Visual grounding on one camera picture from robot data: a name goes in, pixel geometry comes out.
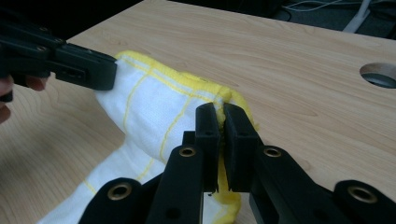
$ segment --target towel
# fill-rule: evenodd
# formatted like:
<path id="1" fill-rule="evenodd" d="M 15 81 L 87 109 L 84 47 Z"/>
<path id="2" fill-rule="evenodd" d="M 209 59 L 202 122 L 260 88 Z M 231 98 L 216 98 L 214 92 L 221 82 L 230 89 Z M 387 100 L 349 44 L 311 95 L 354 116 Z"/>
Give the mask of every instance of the towel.
<path id="1" fill-rule="evenodd" d="M 108 181 L 126 177 L 146 183 L 163 172 L 173 148 L 185 131 L 195 130 L 195 109 L 213 103 L 222 131 L 224 103 L 239 105 L 252 120 L 241 94 L 208 79 L 178 72 L 147 55 L 126 50 L 117 56 L 117 75 L 111 91 L 96 98 L 125 133 L 123 145 L 81 182 L 75 192 L 38 221 L 39 224 L 78 223 L 95 193 Z M 219 192 L 204 194 L 203 223 L 233 223 L 240 195 L 228 191 L 220 154 Z"/>

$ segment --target cloth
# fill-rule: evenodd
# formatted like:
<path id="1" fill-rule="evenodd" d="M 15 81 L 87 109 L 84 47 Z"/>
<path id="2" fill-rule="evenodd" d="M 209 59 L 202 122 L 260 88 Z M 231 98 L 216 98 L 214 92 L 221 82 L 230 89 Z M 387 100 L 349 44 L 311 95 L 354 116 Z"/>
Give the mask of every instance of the cloth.
<path id="1" fill-rule="evenodd" d="M 113 90 L 95 94 L 125 133 L 125 141 L 39 224 L 78 223 L 85 207 L 106 182 L 126 177 L 144 184 L 163 172 L 172 149 L 181 145 L 184 131 L 195 130 L 195 109 L 199 105 L 214 104 L 220 131 L 225 120 L 223 103 L 241 106 L 252 121 L 246 101 L 230 88 L 180 73 L 138 52 L 123 51 L 116 58 L 118 71 Z M 240 195 L 228 191 L 220 159 L 219 192 L 204 195 L 203 223 L 233 223 L 239 208 Z"/>

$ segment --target dark object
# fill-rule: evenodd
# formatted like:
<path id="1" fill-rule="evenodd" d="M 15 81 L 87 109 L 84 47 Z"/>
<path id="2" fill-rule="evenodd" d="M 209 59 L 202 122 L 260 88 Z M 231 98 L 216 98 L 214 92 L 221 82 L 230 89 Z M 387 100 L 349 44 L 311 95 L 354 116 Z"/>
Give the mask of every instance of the dark object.
<path id="1" fill-rule="evenodd" d="M 143 186 L 124 178 L 107 183 L 79 223 L 202 223 L 203 192 L 216 189 L 211 163 L 221 137 L 213 134 L 213 112 L 211 103 L 197 108 L 196 131 L 184 132 L 161 175 Z M 265 146 L 242 108 L 225 104 L 224 114 L 229 187 L 250 193 L 258 223 L 396 223 L 396 203 L 377 189 L 356 180 L 337 183 L 334 192 L 324 189 L 287 151 Z"/>
<path id="2" fill-rule="evenodd" d="M 24 77 L 56 78 L 98 91 L 113 88 L 115 59 L 103 53 L 68 44 L 50 31 L 30 23 L 22 15 L 0 8 L 0 77 L 12 75 L 18 85 Z M 0 97 L 9 102 L 12 93 Z"/>

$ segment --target white cloth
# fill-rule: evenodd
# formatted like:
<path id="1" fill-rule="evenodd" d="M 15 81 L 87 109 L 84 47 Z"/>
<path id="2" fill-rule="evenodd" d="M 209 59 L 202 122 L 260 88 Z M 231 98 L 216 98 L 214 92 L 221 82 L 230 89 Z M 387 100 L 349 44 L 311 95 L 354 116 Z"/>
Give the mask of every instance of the white cloth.
<path id="1" fill-rule="evenodd" d="M 223 103 L 248 106 L 238 92 L 209 80 L 179 73 L 150 57 L 124 51 L 117 56 L 112 91 L 98 91 L 97 100 L 125 133 L 124 144 L 100 163 L 76 191 L 39 224 L 78 223 L 85 207 L 106 182 L 127 177 L 142 184 L 160 174 L 184 131 L 195 129 L 195 108 L 213 102 L 218 121 Z M 228 192 L 224 167 L 219 164 L 219 193 L 204 197 L 203 223 L 233 223 L 240 196 Z"/>

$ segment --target wood grain surface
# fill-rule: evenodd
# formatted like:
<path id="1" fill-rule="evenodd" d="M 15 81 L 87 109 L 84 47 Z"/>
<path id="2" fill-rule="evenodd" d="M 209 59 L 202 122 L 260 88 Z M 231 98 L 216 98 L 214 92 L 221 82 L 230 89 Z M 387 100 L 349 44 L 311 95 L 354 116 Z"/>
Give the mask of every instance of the wood grain surface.
<path id="1" fill-rule="evenodd" d="M 360 74 L 368 63 L 396 66 L 395 41 L 156 0 L 69 42 L 136 50 L 234 88 L 264 143 L 286 149 L 318 184 L 357 179 L 396 200 L 396 90 Z M 123 134 L 91 90 L 52 77 L 45 91 L 17 86 L 14 96 L 0 125 L 0 223 L 35 223 Z M 236 223 L 255 223 L 243 199 Z"/>

